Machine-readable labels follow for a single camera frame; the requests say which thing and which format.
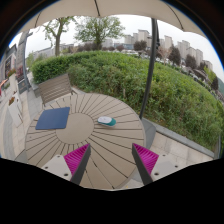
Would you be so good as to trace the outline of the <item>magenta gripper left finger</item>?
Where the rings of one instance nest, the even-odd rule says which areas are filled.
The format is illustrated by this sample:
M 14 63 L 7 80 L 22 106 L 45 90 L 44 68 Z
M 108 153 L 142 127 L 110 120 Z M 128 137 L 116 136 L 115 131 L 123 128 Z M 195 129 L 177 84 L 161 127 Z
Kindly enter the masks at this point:
M 42 167 L 42 169 L 79 185 L 90 154 L 91 147 L 89 144 L 86 144 L 65 156 L 54 156 Z

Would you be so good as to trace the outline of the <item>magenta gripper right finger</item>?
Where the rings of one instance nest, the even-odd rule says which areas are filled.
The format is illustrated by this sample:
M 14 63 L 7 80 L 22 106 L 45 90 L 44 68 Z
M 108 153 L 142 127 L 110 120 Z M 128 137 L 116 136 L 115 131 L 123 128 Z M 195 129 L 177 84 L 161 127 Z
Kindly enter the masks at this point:
M 148 185 L 180 169 L 169 155 L 158 155 L 135 143 L 132 144 L 132 155 L 144 185 Z

